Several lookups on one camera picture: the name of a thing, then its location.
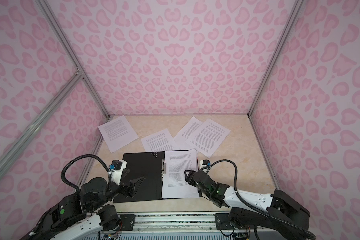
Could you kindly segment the black and white folder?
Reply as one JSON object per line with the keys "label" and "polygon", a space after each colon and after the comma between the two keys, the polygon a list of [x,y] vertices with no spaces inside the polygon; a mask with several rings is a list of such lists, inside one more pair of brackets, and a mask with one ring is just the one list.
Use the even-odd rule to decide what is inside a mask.
{"label": "black and white folder", "polygon": [[200,197],[198,189],[185,181],[185,171],[199,170],[195,149],[126,153],[123,160],[127,163],[127,173],[122,176],[124,184],[144,179],[136,183],[133,197],[118,195],[114,203]]}

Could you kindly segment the hidden paper sheet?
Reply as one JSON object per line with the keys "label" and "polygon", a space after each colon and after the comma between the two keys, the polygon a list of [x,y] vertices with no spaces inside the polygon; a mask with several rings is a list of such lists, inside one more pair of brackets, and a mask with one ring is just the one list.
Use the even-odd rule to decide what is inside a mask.
{"label": "hidden paper sheet", "polygon": [[192,117],[187,124],[175,135],[174,140],[180,150],[190,150],[192,147],[186,140],[202,125],[203,122]]}

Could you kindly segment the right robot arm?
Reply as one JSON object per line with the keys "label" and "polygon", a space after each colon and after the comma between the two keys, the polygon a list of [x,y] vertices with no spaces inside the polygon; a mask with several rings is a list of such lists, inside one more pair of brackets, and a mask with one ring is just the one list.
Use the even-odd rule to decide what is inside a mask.
{"label": "right robot arm", "polygon": [[310,212],[281,190],[257,194],[216,183],[204,171],[186,170],[184,174],[185,181],[215,206],[230,208],[229,223],[236,229],[264,227],[287,240],[316,239],[309,231]]}

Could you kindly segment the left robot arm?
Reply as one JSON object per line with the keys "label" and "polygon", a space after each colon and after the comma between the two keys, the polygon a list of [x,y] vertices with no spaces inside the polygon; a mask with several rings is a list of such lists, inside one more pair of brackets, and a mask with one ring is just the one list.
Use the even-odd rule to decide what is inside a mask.
{"label": "left robot arm", "polygon": [[109,205],[118,195],[133,197],[145,177],[131,180],[128,185],[117,185],[102,177],[96,177],[81,186],[77,192],[64,197],[60,202],[47,210],[36,223],[36,226],[21,237],[22,240],[51,240],[62,233],[72,233],[76,223],[84,221],[88,227],[79,230],[88,231],[121,231],[123,221],[115,206]]}

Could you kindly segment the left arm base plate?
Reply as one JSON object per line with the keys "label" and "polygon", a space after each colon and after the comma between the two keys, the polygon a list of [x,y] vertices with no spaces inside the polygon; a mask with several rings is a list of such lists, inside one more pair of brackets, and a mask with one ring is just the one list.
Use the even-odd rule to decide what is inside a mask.
{"label": "left arm base plate", "polygon": [[131,232],[134,229],[136,215],[134,214],[121,214],[120,219],[122,224],[122,232]]}

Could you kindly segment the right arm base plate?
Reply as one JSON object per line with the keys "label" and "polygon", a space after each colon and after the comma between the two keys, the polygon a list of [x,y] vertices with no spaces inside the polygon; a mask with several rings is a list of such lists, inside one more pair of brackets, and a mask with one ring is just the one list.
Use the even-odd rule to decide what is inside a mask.
{"label": "right arm base plate", "polygon": [[237,228],[231,223],[231,218],[229,217],[228,212],[215,213],[215,224],[217,230],[222,231],[232,231],[233,229],[237,230]]}

